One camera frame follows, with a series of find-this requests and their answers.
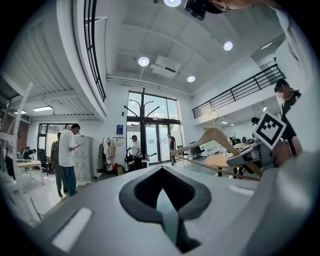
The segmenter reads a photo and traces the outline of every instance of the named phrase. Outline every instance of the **balcony railing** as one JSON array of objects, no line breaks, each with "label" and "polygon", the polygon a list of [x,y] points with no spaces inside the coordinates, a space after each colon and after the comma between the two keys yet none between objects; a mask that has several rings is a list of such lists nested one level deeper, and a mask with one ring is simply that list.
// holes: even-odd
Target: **balcony railing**
[{"label": "balcony railing", "polygon": [[95,44],[95,21],[96,21],[97,0],[84,0],[83,25],[86,51],[88,54],[91,71],[96,87],[103,101],[106,99],[104,87],[98,68],[96,44]]},{"label": "balcony railing", "polygon": [[274,85],[278,79],[285,78],[278,65],[268,67],[267,69],[255,74],[254,76],[238,83],[234,87],[220,93],[205,103],[192,109],[194,118],[209,114],[213,110],[222,108],[230,103],[236,102],[243,97],[254,94],[262,89]]}]

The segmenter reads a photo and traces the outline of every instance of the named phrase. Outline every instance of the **white t-shirt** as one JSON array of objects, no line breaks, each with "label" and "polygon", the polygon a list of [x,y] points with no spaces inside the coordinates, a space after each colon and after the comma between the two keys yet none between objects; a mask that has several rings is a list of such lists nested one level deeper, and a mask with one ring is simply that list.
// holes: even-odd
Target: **white t-shirt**
[{"label": "white t-shirt", "polygon": [[70,130],[63,130],[59,142],[59,165],[63,167],[74,166],[74,156],[69,148],[74,147],[74,134]]},{"label": "white t-shirt", "polygon": [[131,148],[132,148],[132,155],[133,155],[134,157],[142,158],[142,154],[141,154],[141,143],[140,143],[139,140],[137,140],[136,142],[134,142]]}]

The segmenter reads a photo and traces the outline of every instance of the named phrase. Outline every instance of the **air conditioning unit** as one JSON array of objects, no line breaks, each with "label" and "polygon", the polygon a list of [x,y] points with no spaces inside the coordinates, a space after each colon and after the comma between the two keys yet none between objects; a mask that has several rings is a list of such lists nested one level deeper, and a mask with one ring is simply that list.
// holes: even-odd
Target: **air conditioning unit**
[{"label": "air conditioning unit", "polygon": [[169,58],[159,55],[155,63],[150,65],[150,68],[152,69],[152,73],[172,79],[178,73],[181,65]]}]

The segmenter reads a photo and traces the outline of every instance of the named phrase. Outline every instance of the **glass door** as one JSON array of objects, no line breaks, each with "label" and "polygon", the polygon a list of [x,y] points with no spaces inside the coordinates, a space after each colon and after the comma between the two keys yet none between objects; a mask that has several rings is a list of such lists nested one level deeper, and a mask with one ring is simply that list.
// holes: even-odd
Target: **glass door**
[{"label": "glass door", "polygon": [[150,156],[149,165],[156,165],[159,162],[159,152],[158,152],[158,133],[157,125],[153,124],[145,127],[145,137],[146,137],[146,151],[150,156],[154,153],[156,155]]},{"label": "glass door", "polygon": [[167,163],[170,161],[170,149],[169,149],[169,139],[167,137],[168,133],[167,124],[159,124],[159,146],[161,152],[161,163]]}]

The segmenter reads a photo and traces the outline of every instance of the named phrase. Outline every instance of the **ceiling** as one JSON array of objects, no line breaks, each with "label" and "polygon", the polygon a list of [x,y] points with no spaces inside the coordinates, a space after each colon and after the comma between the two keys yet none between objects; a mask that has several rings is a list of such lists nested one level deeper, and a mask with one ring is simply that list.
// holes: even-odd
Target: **ceiling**
[{"label": "ceiling", "polygon": [[[64,78],[59,67],[55,65],[51,52],[52,49],[46,45],[41,23],[21,35],[11,46],[1,67],[0,95],[10,99],[19,95],[8,83],[24,91],[32,82],[33,87],[23,108],[26,111],[24,116],[92,115],[73,90],[73,86]],[[22,96],[12,100],[10,105],[12,113],[18,110],[21,100]],[[33,111],[34,108],[46,106],[53,107],[54,111]]]},{"label": "ceiling", "polygon": [[[271,114],[276,114],[281,111],[276,96],[273,96],[251,106],[247,106],[230,114],[221,116],[217,119],[216,124],[219,124],[223,128],[230,124],[236,125],[250,121],[253,117],[259,118],[263,114],[264,106],[267,106],[266,110]],[[209,121],[206,124],[213,125],[213,123],[214,120]]]},{"label": "ceiling", "polygon": [[[184,11],[184,2],[172,8],[162,0],[157,4],[152,0],[127,0],[116,69],[108,75],[138,79],[138,59],[146,56],[154,64],[161,55],[181,65],[178,75],[166,78],[147,67],[142,80],[193,94],[229,65],[283,34],[275,12],[263,4],[218,15],[207,13],[204,21],[198,21]],[[223,49],[226,41],[233,43],[232,50]],[[191,75],[196,80],[189,83]]]}]

